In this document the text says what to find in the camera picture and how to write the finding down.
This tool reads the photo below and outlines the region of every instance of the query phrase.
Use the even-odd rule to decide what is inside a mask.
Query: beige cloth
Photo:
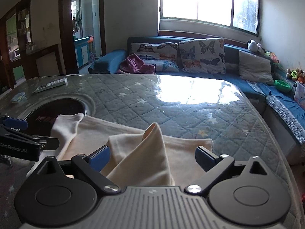
[[[59,115],[52,137],[60,140],[57,159],[89,155],[103,145],[111,151],[101,173],[120,187],[179,185],[182,188],[205,172],[195,161],[197,146],[212,150],[211,139],[163,136],[157,123],[146,131],[83,114]]]

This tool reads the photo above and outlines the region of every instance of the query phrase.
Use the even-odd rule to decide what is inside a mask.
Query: window sill
[[[241,43],[247,43],[251,39],[255,40],[256,43],[261,41],[259,37],[236,29],[232,29],[230,27],[183,19],[160,19],[159,30],[205,34],[210,36],[223,37],[229,40],[239,41]]]

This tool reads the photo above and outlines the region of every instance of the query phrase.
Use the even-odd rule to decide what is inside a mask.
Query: sofa backrest
[[[191,40],[190,38],[179,38],[179,37],[163,37],[163,36],[154,36],[154,37],[129,37],[127,40],[127,53],[130,52],[131,43],[149,43],[149,44],[160,44],[165,42],[175,42],[179,43],[181,41]],[[229,73],[238,74],[239,66],[239,51],[249,52],[254,55],[266,58],[272,63],[272,59],[263,55],[259,55],[253,52],[250,52],[248,49],[225,44],[225,62],[226,69]],[[180,50],[178,49],[177,57],[180,58]]]

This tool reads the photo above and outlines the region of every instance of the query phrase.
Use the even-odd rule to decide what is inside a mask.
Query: white remote control
[[[38,93],[38,92],[41,92],[41,91],[44,91],[44,90],[47,90],[47,89],[51,89],[51,88],[54,88],[54,87],[57,87],[57,86],[60,86],[60,85],[64,85],[67,82],[68,82],[67,78],[56,80],[56,81],[48,83],[46,85],[39,86],[33,93]]]

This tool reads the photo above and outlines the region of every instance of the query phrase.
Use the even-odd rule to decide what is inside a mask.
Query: green basket
[[[275,87],[284,93],[287,93],[291,90],[291,86],[288,83],[285,83],[284,81],[281,80],[275,80],[274,81]]]

